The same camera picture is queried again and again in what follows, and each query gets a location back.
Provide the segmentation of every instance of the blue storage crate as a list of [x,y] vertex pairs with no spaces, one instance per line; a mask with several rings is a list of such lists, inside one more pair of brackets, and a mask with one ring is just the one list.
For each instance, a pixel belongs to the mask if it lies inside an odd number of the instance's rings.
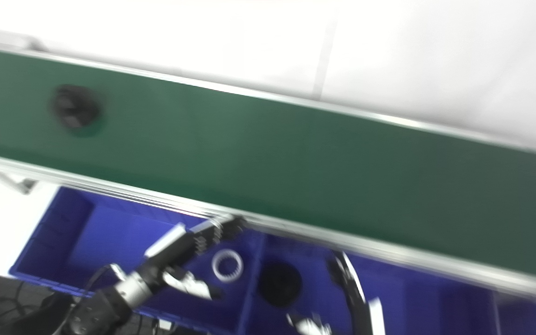
[[[43,215],[10,274],[28,282],[73,295],[81,294],[100,267],[117,263],[126,272],[142,261],[145,250],[179,222],[188,228],[204,219],[103,195],[61,188]],[[185,267],[194,275],[223,289],[223,299],[206,301],[167,288],[140,312],[187,324],[213,334],[236,332],[264,235],[245,231],[221,243]],[[215,252],[232,248],[245,263],[240,279],[220,282],[211,269]],[[115,284],[113,274],[103,276],[92,289]]]
[[[193,227],[202,221],[61,188],[10,273],[78,295],[100,267],[117,263],[126,272],[132,271],[143,261],[145,250],[173,225],[182,222]],[[241,278],[230,284],[220,282],[210,265],[213,255],[223,248],[236,250],[245,264]],[[341,335],[351,335],[345,297],[326,269],[332,257],[327,248],[248,230],[187,265],[199,278],[221,287],[223,299],[205,301],[167,288],[138,312],[215,335],[295,335],[285,314],[317,313]],[[493,292],[365,257],[349,255],[349,259],[366,299],[380,299],[387,335],[498,335]],[[290,263],[302,276],[301,294],[288,308],[273,307],[256,292],[262,265],[273,261]],[[115,282],[107,274],[93,290]],[[523,310],[507,310],[506,315],[519,311]],[[521,314],[528,316],[520,321],[536,329],[536,318]]]
[[[298,269],[302,291],[289,308],[276,308],[254,294],[249,335],[295,335],[286,321],[291,310],[311,316],[343,335],[351,335],[345,297],[330,279],[332,252],[312,244],[269,236],[264,263],[284,261]],[[388,335],[495,335],[492,293],[438,276],[349,255],[366,299],[379,297]]]

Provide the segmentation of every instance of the robotic arm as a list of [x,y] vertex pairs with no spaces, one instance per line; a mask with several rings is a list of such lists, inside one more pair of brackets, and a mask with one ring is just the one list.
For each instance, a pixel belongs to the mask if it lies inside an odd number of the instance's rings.
[[[369,305],[365,301],[359,276],[344,252],[333,251],[334,259],[328,261],[328,271],[332,281],[342,288],[347,307],[351,313],[353,335],[373,335]],[[328,324],[322,324],[318,315],[307,318],[287,314],[287,321],[300,335],[336,335]]]
[[221,290],[197,280],[182,266],[208,248],[233,238],[245,224],[231,214],[206,220],[190,231],[176,225],[145,252],[146,261],[125,280],[95,292],[69,313],[61,335],[111,335],[125,324],[132,311],[158,291],[171,286],[190,295],[216,299]]

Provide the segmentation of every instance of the white wall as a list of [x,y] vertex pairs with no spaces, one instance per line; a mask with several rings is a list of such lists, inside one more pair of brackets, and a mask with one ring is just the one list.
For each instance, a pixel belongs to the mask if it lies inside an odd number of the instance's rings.
[[536,144],[536,0],[0,1],[0,29]]

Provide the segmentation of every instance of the black disc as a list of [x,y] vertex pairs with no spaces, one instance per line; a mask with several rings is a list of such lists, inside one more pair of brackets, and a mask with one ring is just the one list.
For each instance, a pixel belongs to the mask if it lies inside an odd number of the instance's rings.
[[258,292],[270,305],[287,307],[302,290],[302,276],[289,263],[271,262],[260,272]]

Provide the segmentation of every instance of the white gear ring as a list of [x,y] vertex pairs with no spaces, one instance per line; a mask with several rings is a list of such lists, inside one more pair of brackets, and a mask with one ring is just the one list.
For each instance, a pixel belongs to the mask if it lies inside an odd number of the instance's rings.
[[[229,258],[232,258],[237,262],[237,267],[233,273],[225,275],[219,271],[219,264],[221,264],[221,261]],[[233,282],[238,280],[243,273],[243,259],[241,259],[241,256],[236,251],[231,249],[223,249],[215,253],[214,257],[212,257],[212,270],[214,271],[215,276],[219,278],[221,282]]]

